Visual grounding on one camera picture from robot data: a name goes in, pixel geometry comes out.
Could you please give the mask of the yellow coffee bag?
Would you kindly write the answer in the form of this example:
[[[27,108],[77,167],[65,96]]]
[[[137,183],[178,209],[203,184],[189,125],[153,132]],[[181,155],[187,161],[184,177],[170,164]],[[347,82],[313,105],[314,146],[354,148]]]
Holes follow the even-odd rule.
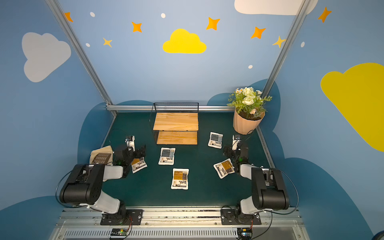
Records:
[[[132,167],[132,173],[136,173],[144,168],[146,168],[148,165],[147,163],[145,162],[145,158],[144,157],[141,157],[139,159],[134,159],[131,163],[131,167]]]
[[[235,168],[232,164],[231,159],[227,159],[220,163],[214,164],[214,169],[218,173],[220,179],[225,178],[229,174],[233,174],[235,172]]]
[[[189,169],[173,169],[172,190],[188,190]]]

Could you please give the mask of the grey coffee bag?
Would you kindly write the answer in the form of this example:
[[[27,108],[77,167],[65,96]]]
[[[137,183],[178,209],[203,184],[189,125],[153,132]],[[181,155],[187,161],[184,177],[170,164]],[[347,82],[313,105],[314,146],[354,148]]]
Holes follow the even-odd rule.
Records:
[[[223,142],[223,134],[218,134],[214,132],[210,132],[210,139],[208,142],[208,146],[216,149],[222,148],[222,142]]]
[[[158,164],[173,166],[175,162],[175,148],[161,148],[161,155]]]

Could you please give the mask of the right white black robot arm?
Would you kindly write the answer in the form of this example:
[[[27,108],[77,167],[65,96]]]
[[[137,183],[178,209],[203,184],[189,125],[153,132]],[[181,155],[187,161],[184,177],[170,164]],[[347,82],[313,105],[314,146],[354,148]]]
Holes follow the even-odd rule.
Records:
[[[251,196],[240,200],[235,214],[253,216],[266,211],[281,215],[281,210],[290,207],[290,199],[284,182],[283,171],[276,168],[256,167],[249,163],[248,146],[233,150],[224,147],[223,155],[230,163],[224,167],[224,173],[237,173],[251,181]]]

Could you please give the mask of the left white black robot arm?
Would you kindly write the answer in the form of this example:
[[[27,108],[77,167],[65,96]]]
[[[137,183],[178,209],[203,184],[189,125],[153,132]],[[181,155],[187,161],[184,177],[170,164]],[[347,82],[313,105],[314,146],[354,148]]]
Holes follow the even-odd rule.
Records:
[[[122,200],[106,194],[102,188],[108,180],[126,178],[134,160],[146,156],[146,146],[139,149],[122,145],[114,157],[111,146],[91,152],[90,164],[77,164],[63,178],[67,179],[61,190],[58,183],[55,190],[56,201],[64,207],[87,207],[102,212],[106,216],[118,217],[127,214]]]

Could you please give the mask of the brown slotted spatula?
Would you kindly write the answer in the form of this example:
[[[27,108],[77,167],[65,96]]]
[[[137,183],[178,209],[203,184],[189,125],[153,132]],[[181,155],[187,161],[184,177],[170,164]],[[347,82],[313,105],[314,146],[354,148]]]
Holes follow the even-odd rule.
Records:
[[[93,165],[96,165],[96,164],[107,165],[110,162],[111,157],[112,157],[112,154],[110,154],[110,153],[98,153],[91,160],[91,164],[93,164]]]

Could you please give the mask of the potted artificial flower plant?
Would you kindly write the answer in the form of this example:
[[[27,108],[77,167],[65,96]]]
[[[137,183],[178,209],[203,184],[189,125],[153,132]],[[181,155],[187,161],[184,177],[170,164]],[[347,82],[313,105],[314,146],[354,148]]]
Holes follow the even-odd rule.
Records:
[[[251,134],[261,123],[266,114],[265,103],[271,96],[262,97],[263,92],[253,87],[237,88],[230,95],[227,106],[234,107],[233,127],[241,135]]]

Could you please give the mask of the right small circuit board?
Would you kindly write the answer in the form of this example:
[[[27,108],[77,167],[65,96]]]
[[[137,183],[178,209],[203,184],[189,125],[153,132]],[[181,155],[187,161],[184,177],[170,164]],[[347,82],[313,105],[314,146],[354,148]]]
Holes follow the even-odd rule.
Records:
[[[237,240],[251,240],[252,236],[251,228],[237,228]]]

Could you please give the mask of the small circuit board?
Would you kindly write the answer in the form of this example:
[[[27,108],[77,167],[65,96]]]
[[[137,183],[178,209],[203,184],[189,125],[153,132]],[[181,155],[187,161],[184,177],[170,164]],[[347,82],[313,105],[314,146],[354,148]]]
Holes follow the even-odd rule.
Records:
[[[119,229],[114,228],[111,230],[110,239],[114,239],[114,238],[125,239],[129,234],[129,231],[130,230],[128,228],[119,228]]]
[[[237,228],[237,240],[251,240],[252,236],[251,228]]]

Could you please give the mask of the left small circuit board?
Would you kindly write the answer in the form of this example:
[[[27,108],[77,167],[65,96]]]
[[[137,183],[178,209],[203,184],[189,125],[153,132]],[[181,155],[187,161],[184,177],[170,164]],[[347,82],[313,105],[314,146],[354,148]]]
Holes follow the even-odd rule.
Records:
[[[125,239],[129,234],[129,231],[130,230],[128,228],[119,228],[119,229],[114,228],[111,230],[110,239],[114,239],[114,238]]]

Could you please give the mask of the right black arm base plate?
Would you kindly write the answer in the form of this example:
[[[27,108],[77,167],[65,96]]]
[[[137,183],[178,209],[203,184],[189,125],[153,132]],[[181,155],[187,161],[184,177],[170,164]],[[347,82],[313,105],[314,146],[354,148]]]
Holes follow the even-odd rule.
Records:
[[[220,210],[222,225],[261,225],[259,214],[243,214],[240,210],[222,208]]]

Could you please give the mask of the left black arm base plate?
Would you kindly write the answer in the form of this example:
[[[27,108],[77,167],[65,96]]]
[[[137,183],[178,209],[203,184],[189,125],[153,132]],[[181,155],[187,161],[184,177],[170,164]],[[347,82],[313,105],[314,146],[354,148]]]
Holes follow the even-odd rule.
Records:
[[[143,210],[127,209],[124,213],[102,214],[101,226],[139,226],[143,218]]]

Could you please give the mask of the aluminium front rail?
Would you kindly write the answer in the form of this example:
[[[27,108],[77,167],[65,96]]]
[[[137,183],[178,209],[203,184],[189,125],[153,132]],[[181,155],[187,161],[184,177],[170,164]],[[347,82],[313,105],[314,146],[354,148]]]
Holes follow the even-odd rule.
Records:
[[[237,228],[251,228],[252,240],[308,240],[299,211],[282,215],[262,211],[261,225],[222,225],[222,208],[233,207],[130,207],[143,210],[139,226],[101,226],[94,210],[64,209],[51,240],[236,240]],[[128,228],[125,239],[110,239],[114,228]]]

